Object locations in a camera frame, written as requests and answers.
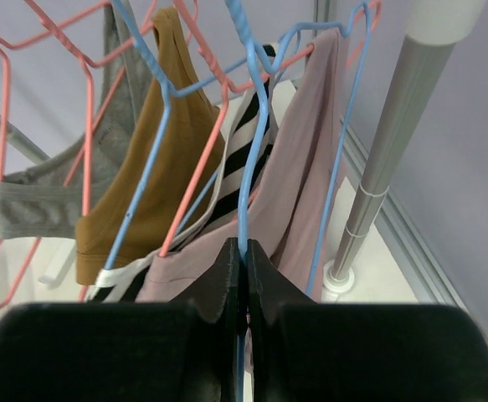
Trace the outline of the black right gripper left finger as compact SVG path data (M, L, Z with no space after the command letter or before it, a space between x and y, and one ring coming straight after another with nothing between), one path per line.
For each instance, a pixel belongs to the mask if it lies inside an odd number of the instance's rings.
M209 323L237 320L239 249L235 238L227 238L212 265L172 302L189 302Z

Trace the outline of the light blue wire hanger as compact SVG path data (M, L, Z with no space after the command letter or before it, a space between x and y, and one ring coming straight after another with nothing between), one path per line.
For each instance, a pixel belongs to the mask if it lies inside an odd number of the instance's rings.
M371 38L371 32L373 27L376 25L374 20L379 20L380 13L382 11L382 1L371 1L368 3L367 1L361 1L356 7L351 10L349 19L347 21L347 25L343 25L342 23L334 23L334 22L311 22L311 23L297 23L292 28L290 28L286 33L284 33L280 38L280 47L278 53L276 53L276 58L274 62L270 63L268 60L268 56L266 56L265 51L263 49L263 45L255 41L254 35L252 33L252 29L249 25L246 12L244 11L244 7L241 1L224 1L225 5L229 11L230 17L233 20L234 27L236 32L239 36L239 40L245 48L246 51L246 63L248 66L248 70L250 73L250 77L252 80L252 84L256 89L257 96L259 98L259 120L257 123L257 127L255 129L254 138L252 141L250 153L248 160L244 167L244 175L242 179L242 185L239 193L239 201L238 201L238 223L237 223L237 238L238 238L238 247L239 247L239 254L240 254L240 262L244 264L244 273L247 273L247 262L246 257L248 254L248 215L247 215L247 202L249 201L249 194L251 188L251 177L254 170L254 165L257 161L259 146L264 137L264 128L267 117L269 116L269 106L266 99L265 89L263 85L263 79L259 74L259 67L257 58L260 63L265 68L265 73L267 75L273 74L274 76L278 73L279 70L284 70L286 67L281 67L283 65L281 62L284 63L285 52L290 44L290 41L297 35L298 38L300 37L300 31L302 30L321 30L326 28L339 28L341 36L343 38L348 37L351 32L353 25L356 23L356 20L364 15L365 18L365 37L364 40L358 45L357 49L362 51L360 56L359 64L357 66L357 73L352 85L352 93L350 94L350 98L347 105L347 113L345 115L346 120L342 126L341 134L339 143L336 150L336 156L333 163L333 169L330 176L329 187L326 194L326 202L324 209L321 215L320 226L318 230L316 246L313 254L313 259L311 262L311 272L308 275L307 283L306 283L306 295L311 295L311 290L314 286L314 282L316 279L317 267L318 267L318 260L321 252L321 247L323 245L325 233L326 233L326 223L328 219L329 209L331 207L332 201L332 192L335 187L335 179L338 173L341 154L342 154L342 147L344 144L344 140L346 137L347 132L347 123L349 122L349 117L352 112L353 103L356 99L357 88L359 85L362 69L364 66L365 57L367 54L367 48L369 45L369 40ZM374 17L372 17L370 8L375 8ZM236 376L235 376L235 391L234 391L234 398L235 401L243 401L244 399L244 352L245 352L245 332L247 329L244 329L240 332L237 332L237 349L236 349Z

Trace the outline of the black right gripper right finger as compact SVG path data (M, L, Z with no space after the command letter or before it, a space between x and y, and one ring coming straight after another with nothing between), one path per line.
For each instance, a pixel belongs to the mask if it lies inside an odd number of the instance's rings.
M285 307L316 304L273 266L258 240L248 240L247 273L251 327L272 325Z

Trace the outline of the mauve pink tank top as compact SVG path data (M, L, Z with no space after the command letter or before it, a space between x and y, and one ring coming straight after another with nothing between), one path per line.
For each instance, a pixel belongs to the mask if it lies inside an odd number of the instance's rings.
M258 240L283 276L306 290L340 133L337 93L349 39L336 28L313 40L303 82L280 124L273 151L248 209L249 237ZM199 278L223 243L236 237L232 221L166 258L155 257L136 302L166 302Z

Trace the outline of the pink wire hanger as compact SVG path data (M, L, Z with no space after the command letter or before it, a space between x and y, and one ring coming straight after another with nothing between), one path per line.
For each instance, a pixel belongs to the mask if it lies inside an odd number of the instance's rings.
M348 25L352 26L356 23L360 18L365 16L367 20L367 25L369 21L369 13L368 11L371 8L375 8L375 15L372 21L372 24L369 26L368 32L371 33L375 27L379 23L379 19L381 18L382 12L382 1L371 1L370 3L361 3L360 6L354 8L352 13L350 14L350 19L348 21ZM281 65L282 71L279 72L279 76L277 77L280 80L280 77L284 74L285 68L294 64L297 60L302 59L304 55L308 55L311 52L311 45L308 45L308 49L302 50L301 52L297 52L295 49L295 55L290 56L286 61L283 62ZM164 238L163 244L156 250L153 250L149 255L145 256L142 259L134 260L130 264L126 265L122 268L112 268L114 262L116 261L116 253L117 249L121 247L123 239L126 236L126 231L130 227L132 217L129 214L131 211L131 207L134 207L134 211L136 211L136 204L138 204L139 196L136 199L136 193L132 197L131 205L126 211L124 223L121 225L119 230L116 233L116 239L113 241L112 246L110 248L109 256L103 261L105 264L98 273L95 284L93 286L83 286L81 288L79 294L79 302L85 301L94 301L96 294L102 291L109 291L112 292L112 289L116 287L119 283L124 283L124 276L125 274L131 274L132 268L141 268L144 265L151 264L153 257L160 251L174 251L177 250L178 246L184 245L185 240L192 240L195 235L198 235L199 232L202 230L204 225L207 223L207 220L212 215L210 214L213 212L214 205L218 202L218 193L219 189L222 187L225 163L227 160L227 153L228 147L230 145L230 140L232 134L229 131L224 130L223 122L226 118L227 111L229 109L229 98L228 98L228 91L229 89L225 88L224 85L229 82L229 78L222 78L222 104L220 112L213 124L213 128L210 132L208 140L205 142L205 147L202 150L200 157L198 157L198 164L195 167L193 174L190 176L190 183L187 185L187 189L182 196L182 200L176 209L176 218L173 218L172 223L167 228L166 237ZM216 144L218 140L222 141L223 138L223 154L219 160L214 161L214 157L212 157L213 153L215 153ZM201 191L195 196L193 199L192 190L195 191L198 183L200 181L200 175L203 176L205 172L205 167L211 161L219 162L216 167L216 170L212 171L211 177L205 182ZM208 208L206 212L204 212L199 219L193 221L191 223L191 219L195 214L195 211L201 206L203 200L207 198L209 201Z

